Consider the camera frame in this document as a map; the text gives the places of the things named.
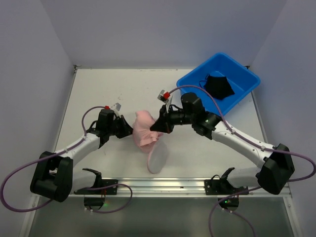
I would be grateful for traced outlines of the pink bra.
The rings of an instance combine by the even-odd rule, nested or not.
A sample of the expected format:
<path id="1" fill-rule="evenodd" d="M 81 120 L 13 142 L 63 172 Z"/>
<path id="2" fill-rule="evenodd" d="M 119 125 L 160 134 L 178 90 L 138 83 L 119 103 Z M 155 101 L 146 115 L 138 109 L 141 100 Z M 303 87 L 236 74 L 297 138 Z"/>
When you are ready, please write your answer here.
<path id="1" fill-rule="evenodd" d="M 156 122 L 156 120 L 148 111 L 137 111 L 135 115 L 136 119 L 133 123 L 132 132 L 134 143 L 142 152 L 148 154 L 162 136 L 162 133 L 150 131 L 150 127 Z"/>

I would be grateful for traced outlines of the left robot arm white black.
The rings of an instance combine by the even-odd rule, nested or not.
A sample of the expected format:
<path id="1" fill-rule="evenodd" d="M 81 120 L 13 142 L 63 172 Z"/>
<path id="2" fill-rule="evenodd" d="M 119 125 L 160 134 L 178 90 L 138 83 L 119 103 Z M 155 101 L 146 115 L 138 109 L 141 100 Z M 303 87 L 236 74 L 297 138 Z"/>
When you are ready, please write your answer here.
<path id="1" fill-rule="evenodd" d="M 74 172 L 74 167 L 107 143 L 111 136 L 121 139 L 130 136 L 132 132 L 124 116 L 115 110 L 102 109 L 98 119 L 89 129 L 84 130 L 80 139 L 62 150 L 40 155 L 30 191 L 63 202 L 69 194 L 78 190 L 100 190 L 103 184 L 101 172 L 90 168 Z"/>

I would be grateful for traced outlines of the black bra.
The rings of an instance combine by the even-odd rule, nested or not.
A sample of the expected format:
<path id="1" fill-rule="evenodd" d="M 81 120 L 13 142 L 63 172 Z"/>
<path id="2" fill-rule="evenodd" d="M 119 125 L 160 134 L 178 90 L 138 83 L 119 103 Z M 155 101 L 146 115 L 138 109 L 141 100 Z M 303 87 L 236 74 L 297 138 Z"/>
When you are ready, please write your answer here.
<path id="1" fill-rule="evenodd" d="M 208 74 L 205 79 L 199 81 L 199 85 L 218 100 L 224 100 L 229 96 L 235 95 L 226 77 L 215 77 Z"/>

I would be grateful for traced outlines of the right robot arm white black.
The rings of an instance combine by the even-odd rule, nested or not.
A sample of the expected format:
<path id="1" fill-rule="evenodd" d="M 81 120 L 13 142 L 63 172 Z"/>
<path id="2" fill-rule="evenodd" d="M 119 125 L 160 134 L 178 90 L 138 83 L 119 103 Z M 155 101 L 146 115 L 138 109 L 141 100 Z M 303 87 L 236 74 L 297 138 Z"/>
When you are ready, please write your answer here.
<path id="1" fill-rule="evenodd" d="M 278 195 L 294 173 L 289 148 L 283 144 L 274 147 L 239 131 L 215 113 L 208 112 L 193 92 L 181 96 L 182 107 L 173 110 L 172 97 L 161 91 L 158 99 L 164 105 L 151 131 L 171 133 L 176 125 L 190 124 L 200 136 L 222 143 L 244 157 L 255 167 L 236 169 L 231 167 L 219 179 L 205 180 L 207 195 L 231 195 L 260 186 L 270 194 Z"/>

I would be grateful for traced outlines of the white mesh laundry bag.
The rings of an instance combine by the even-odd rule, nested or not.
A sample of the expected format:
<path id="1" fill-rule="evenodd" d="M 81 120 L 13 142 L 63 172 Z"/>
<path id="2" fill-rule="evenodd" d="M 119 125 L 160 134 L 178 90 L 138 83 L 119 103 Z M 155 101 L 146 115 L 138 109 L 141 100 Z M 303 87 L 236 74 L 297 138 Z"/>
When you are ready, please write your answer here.
<path id="1" fill-rule="evenodd" d="M 151 174 L 158 174 L 161 172 L 166 164 L 169 156 L 167 145 L 162 141 L 157 141 L 150 150 L 147 159 L 147 169 Z"/>

